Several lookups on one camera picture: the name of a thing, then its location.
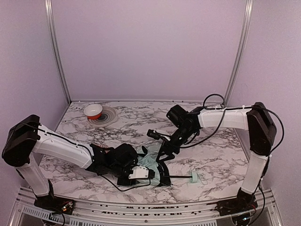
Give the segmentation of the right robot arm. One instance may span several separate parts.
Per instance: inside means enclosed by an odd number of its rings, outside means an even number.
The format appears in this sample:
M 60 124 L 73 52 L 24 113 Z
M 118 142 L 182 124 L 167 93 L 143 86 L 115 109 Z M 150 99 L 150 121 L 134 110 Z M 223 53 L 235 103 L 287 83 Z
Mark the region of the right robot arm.
M 208 200 L 219 216 L 252 221 L 266 204 L 260 187 L 272 153 L 284 137 L 280 118 L 261 102 L 185 106 L 173 103 L 171 127 L 155 131 L 160 186 L 177 201 Z

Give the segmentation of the mint green folding umbrella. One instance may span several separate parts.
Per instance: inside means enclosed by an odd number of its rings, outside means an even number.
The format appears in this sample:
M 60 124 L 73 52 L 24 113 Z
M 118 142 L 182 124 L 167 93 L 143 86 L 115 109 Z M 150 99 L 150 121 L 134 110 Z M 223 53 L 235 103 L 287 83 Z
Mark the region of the mint green folding umbrella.
M 195 171 L 189 171 L 187 175 L 170 175 L 169 169 L 164 161 L 157 162 L 157 150 L 159 145 L 151 145 L 149 147 L 141 146 L 137 149 L 138 166 L 146 167 L 154 172 L 151 179 L 135 179 L 138 183 L 151 186 L 171 186 L 171 179 L 187 179 L 189 183 L 201 183 L 207 185 L 208 182 L 202 174 Z

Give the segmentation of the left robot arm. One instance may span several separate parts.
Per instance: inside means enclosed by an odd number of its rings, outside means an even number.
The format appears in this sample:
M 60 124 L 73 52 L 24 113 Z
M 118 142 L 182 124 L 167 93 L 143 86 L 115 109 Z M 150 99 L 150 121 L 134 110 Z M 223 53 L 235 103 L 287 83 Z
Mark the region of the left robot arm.
M 129 144 L 105 148 L 78 143 L 40 124 L 39 116 L 30 115 L 10 129 L 2 158 L 30 185 L 35 206 L 57 213 L 72 214 L 74 200 L 54 195 L 52 183 L 40 171 L 34 153 L 56 157 L 99 176 L 112 174 L 131 180 L 147 178 L 149 173 L 138 165 L 138 154 Z

